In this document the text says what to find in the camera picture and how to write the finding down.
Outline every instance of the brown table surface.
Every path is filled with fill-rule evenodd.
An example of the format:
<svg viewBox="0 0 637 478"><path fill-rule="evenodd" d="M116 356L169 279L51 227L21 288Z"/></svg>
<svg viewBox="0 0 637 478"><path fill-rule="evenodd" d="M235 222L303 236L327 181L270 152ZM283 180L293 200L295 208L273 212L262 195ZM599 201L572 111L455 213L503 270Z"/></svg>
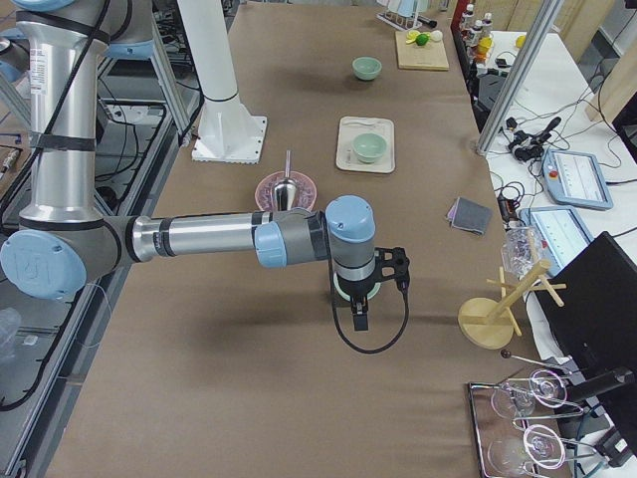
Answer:
<svg viewBox="0 0 637 478"><path fill-rule="evenodd" d="M243 103L269 118L258 165L178 157L156 216L253 210L254 188L282 168L318 186L319 208L346 193L374 208L376 244L406 248L411 321L375 357L337 337L326 264L265 270L253 253L155 259L135 266L54 458L51 477L458 477L478 467L466 383L519 366L470 344L456 314L496 298L504 234L446 31L449 72L399 71L394 30L363 7L242 5L230 32ZM372 83L351 60L383 63ZM396 170L343 172L334 155L343 116L395 123ZM465 196L494 209L483 237L451 229ZM402 320L392 284L370 303L385 343ZM530 332L512 350L530 354Z"/></svg>

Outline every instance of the bottle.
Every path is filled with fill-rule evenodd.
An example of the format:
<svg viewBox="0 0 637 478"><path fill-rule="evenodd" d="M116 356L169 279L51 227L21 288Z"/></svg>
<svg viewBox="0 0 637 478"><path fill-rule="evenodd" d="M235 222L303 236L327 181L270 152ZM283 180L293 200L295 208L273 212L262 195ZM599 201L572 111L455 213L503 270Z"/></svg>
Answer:
<svg viewBox="0 0 637 478"><path fill-rule="evenodd" d="M491 32L494 29L494 23L492 21L492 14L485 13L485 18L482 21L482 34L480 38L491 37Z"/></svg>
<svg viewBox="0 0 637 478"><path fill-rule="evenodd" d="M460 34L462 38L467 37L469 30L471 29L471 24L474 20L474 4L470 3L467 5L467 10L462 13L462 17L460 17L460 24L458 25L458 29L460 30Z"/></svg>
<svg viewBox="0 0 637 478"><path fill-rule="evenodd" d="M482 35L482 20L476 20L476 23L471 30L467 33L467 37L465 38L465 45L467 48L475 48L478 46L478 42L480 42L480 36Z"/></svg>

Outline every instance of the lime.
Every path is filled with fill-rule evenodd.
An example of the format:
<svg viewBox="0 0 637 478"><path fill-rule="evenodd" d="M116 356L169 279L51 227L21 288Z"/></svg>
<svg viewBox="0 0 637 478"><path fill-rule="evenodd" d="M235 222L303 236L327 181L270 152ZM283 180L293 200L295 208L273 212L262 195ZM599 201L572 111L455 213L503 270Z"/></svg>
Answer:
<svg viewBox="0 0 637 478"><path fill-rule="evenodd" d="M418 45L419 47L424 47L428 41L429 35L427 35L426 33L421 33L416 37L416 45Z"/></svg>

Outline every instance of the wooden cup stand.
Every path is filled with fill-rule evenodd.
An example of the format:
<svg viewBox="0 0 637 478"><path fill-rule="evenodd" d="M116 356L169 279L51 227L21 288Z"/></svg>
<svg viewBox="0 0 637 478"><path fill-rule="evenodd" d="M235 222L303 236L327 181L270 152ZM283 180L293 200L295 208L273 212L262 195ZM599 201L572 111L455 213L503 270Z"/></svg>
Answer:
<svg viewBox="0 0 637 478"><path fill-rule="evenodd" d="M565 284L551 284L546 278L550 261L540 259L514 286L505 283L505 270L500 268L500 281L487 280L490 284L501 287L502 298L499 302L484 297L476 297L465 302L458 313L458 324L462 333L475 345L484 349L497 350L511 341L514 332L522 335L522 331L511 312L511 305L524 293L529 291L548 291L555 302L562 307L564 302L556 289L565 289ZM537 280L541 286L534 287Z"/></svg>

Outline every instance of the electronic device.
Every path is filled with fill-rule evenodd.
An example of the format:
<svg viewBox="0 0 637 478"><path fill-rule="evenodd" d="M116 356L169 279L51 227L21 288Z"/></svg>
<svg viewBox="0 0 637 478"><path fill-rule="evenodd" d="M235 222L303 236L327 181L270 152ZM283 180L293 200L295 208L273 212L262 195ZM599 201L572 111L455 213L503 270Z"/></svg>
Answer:
<svg viewBox="0 0 637 478"><path fill-rule="evenodd" d="M548 249L553 277L586 248L593 236L572 206L548 206L522 209L520 218L535 226Z"/></svg>
<svg viewBox="0 0 637 478"><path fill-rule="evenodd" d="M515 159L522 162L541 158L544 155L544 144L550 139L550 132L560 123L561 118L555 117L537 134L528 134L518 129L514 132L514 140L509 143L509 151Z"/></svg>
<svg viewBox="0 0 637 478"><path fill-rule="evenodd" d="M564 283L557 307L545 292L537 299L557 343L590 383L625 368L637 370L637 266L607 232L595 238L552 282ZM637 384L626 380L597 398L625 445L637 451Z"/></svg>
<svg viewBox="0 0 637 478"><path fill-rule="evenodd" d="M544 184L558 204L606 210L613 200L594 154L549 149L542 163Z"/></svg>

